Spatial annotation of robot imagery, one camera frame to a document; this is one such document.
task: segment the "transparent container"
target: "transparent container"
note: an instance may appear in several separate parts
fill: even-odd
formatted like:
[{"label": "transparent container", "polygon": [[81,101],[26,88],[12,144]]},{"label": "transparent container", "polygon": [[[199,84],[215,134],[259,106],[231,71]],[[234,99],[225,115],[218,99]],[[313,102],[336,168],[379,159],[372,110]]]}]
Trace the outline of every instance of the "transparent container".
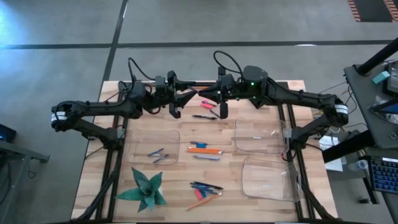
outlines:
[{"label": "transparent container", "polygon": [[235,146],[244,152],[286,153],[289,141],[284,137],[283,121],[258,121],[239,118],[235,123]]},{"label": "transparent container", "polygon": [[366,159],[362,159],[360,161],[356,161],[348,165],[348,169],[352,171],[366,170],[368,169],[368,161]]},{"label": "transparent container", "polygon": [[251,157],[243,162],[242,191],[247,196],[298,202],[300,188],[300,174],[293,163],[289,165]]},{"label": "transparent container", "polygon": [[[180,133],[178,131],[143,131],[133,129],[126,138],[124,160],[131,164],[173,165],[178,161]],[[150,153],[161,150],[155,156]],[[155,160],[168,156],[154,163]]]}]

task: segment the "scissors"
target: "scissors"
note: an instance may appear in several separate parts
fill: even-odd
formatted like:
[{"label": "scissors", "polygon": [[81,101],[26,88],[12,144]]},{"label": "scissors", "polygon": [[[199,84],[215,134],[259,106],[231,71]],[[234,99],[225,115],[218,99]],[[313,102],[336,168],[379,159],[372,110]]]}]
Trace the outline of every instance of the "scissors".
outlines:
[{"label": "scissors", "polygon": [[398,138],[398,135],[397,135],[396,133],[389,133],[388,136],[389,136],[391,139],[397,139],[397,138]]}]

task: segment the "concrete floor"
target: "concrete floor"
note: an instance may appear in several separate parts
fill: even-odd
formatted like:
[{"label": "concrete floor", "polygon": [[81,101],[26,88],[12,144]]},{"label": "concrete floor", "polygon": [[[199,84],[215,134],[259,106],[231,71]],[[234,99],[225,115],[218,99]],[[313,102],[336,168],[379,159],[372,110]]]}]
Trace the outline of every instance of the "concrete floor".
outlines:
[{"label": "concrete floor", "polygon": [[[122,0],[0,0],[0,45],[110,44],[121,5]],[[396,23],[355,22],[345,0],[130,0],[124,15],[119,43],[398,37]],[[318,92],[343,82],[345,66],[364,62],[382,47],[117,49],[109,79],[128,80],[127,57],[133,57],[151,76],[174,70],[182,80],[214,80],[217,66],[211,54],[225,50],[241,66],[260,66],[276,80],[304,80],[308,91]],[[50,108],[63,100],[96,101],[108,55],[109,49],[0,50],[0,123],[18,131],[18,145],[51,155],[48,164],[32,162],[37,177],[26,175],[9,223],[70,218],[87,141],[78,132],[55,133]],[[350,116],[350,124],[362,121],[359,110]],[[366,196],[361,181],[330,181],[340,218],[392,223],[383,203],[356,203]]]}]

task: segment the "paper plant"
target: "paper plant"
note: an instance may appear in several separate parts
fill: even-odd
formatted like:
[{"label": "paper plant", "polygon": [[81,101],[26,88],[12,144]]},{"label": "paper plant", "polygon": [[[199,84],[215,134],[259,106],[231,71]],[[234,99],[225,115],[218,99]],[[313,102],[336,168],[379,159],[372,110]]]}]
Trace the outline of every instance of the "paper plant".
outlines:
[{"label": "paper plant", "polygon": [[127,190],[116,196],[117,199],[122,200],[140,200],[138,212],[149,207],[152,211],[156,205],[165,205],[166,201],[159,192],[159,187],[162,184],[162,172],[153,176],[150,180],[138,170],[132,169],[132,176],[136,181],[138,188]]}]

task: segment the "black robotic arm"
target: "black robotic arm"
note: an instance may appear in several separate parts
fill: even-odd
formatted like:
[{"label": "black robotic arm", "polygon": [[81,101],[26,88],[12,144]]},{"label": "black robotic arm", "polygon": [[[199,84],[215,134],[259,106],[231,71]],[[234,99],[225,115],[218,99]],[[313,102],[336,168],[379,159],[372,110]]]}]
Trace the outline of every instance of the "black robotic arm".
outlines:
[{"label": "black robotic arm", "polygon": [[228,117],[228,100],[249,99],[256,106],[277,106],[291,104],[323,110],[323,115],[304,127],[292,129],[290,136],[291,148],[305,148],[308,137],[330,126],[344,126],[348,123],[348,108],[336,96],[331,94],[307,93],[303,90],[288,90],[268,77],[267,72],[255,66],[244,68],[241,77],[234,79],[226,74],[223,67],[218,69],[218,81],[198,92],[202,97],[220,104],[220,117]]},{"label": "black robotic arm", "polygon": [[133,82],[128,85],[119,82],[119,92],[124,95],[121,102],[64,101],[53,106],[51,126],[55,131],[74,129],[81,132],[85,138],[100,139],[105,149],[116,149],[120,146],[120,141],[115,127],[102,128],[82,118],[118,115],[127,119],[138,119],[142,116],[143,110],[156,114],[166,105],[169,105],[169,112],[174,118],[180,118],[180,108],[195,96],[196,91],[186,93],[177,93],[177,91],[185,91],[194,84],[195,82],[178,80],[173,71],[167,74],[167,82],[164,77],[155,77],[154,86],[137,81],[134,77]]}]

